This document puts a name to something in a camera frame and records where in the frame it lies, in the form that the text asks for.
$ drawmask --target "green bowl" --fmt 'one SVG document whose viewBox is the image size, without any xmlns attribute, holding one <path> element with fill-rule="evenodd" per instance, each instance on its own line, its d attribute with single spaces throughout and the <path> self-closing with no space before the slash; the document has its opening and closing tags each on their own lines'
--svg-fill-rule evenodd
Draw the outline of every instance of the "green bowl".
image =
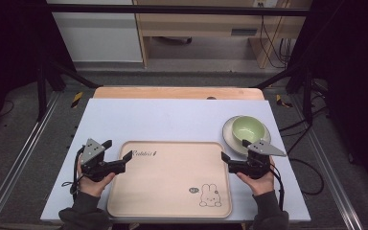
<svg viewBox="0 0 368 230">
<path fill-rule="evenodd" d="M 240 116 L 232 124 L 232 135 L 239 145 L 242 140 L 255 143 L 265 137 L 265 126 L 254 117 Z"/>
</svg>

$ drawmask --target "sleeve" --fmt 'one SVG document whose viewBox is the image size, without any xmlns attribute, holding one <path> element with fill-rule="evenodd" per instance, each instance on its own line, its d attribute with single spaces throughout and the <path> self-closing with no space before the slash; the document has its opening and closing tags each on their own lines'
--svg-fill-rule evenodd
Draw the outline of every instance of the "sleeve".
<svg viewBox="0 0 368 230">
<path fill-rule="evenodd" d="M 97 208 L 99 197 L 79 192 L 73 207 L 58 212 L 59 218 L 64 222 L 63 230 L 104 230 L 110 226 L 108 215 Z"/>
<path fill-rule="evenodd" d="M 288 229 L 288 212 L 281 211 L 274 191 L 254 196 L 258 215 L 253 221 L 254 230 Z"/>
</svg>

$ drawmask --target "wooden board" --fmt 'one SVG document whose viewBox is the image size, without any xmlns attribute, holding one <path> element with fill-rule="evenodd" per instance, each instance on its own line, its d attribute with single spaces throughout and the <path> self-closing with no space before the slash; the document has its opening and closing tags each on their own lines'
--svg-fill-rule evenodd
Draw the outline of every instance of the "wooden board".
<svg viewBox="0 0 368 230">
<path fill-rule="evenodd" d="M 126 142 L 126 172 L 112 184 L 113 217 L 225 218 L 232 211 L 223 146 L 216 142 Z"/>
<path fill-rule="evenodd" d="M 264 100 L 262 90 L 236 87 L 99 87 L 94 98 Z"/>
</svg>

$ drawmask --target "white tabletop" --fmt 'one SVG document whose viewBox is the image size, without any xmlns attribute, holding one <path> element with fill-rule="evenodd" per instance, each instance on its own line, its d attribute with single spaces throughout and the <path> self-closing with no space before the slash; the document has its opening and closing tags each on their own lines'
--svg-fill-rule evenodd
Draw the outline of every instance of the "white tabletop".
<svg viewBox="0 0 368 230">
<path fill-rule="evenodd" d="M 67 153 L 53 191 L 41 215 L 42 220 L 59 222 L 58 211 L 71 207 L 72 181 L 77 151 L 88 138 L 99 143 L 112 140 L 105 152 L 106 162 L 118 159 L 119 150 L 127 141 L 200 141 L 218 142 L 233 160 L 245 160 L 235 153 L 222 137 L 225 122 L 239 115 L 253 116 L 263 122 L 271 135 L 271 144 L 285 151 L 268 101 L 249 100 L 177 100 L 177 99 L 90 99 L 79 129 Z M 290 221 L 310 221 L 294 172 L 287 157 L 273 157 L 285 186 L 284 210 Z M 232 213 L 226 218 L 114 218 L 117 222 L 246 222 L 253 220 L 257 206 L 250 189 L 235 174 L 229 174 Z M 106 210 L 110 186 L 103 191 L 98 207 Z"/>
</svg>

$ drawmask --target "rabbit illustration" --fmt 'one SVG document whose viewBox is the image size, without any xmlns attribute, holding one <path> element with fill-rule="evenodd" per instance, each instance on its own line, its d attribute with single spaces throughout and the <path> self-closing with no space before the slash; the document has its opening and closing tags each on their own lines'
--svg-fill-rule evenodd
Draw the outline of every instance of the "rabbit illustration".
<svg viewBox="0 0 368 230">
<path fill-rule="evenodd" d="M 215 184 L 202 185 L 202 195 L 199 206 L 220 207 L 221 205 L 222 203 L 220 203 L 220 196 L 217 190 L 217 185 Z"/>
</svg>

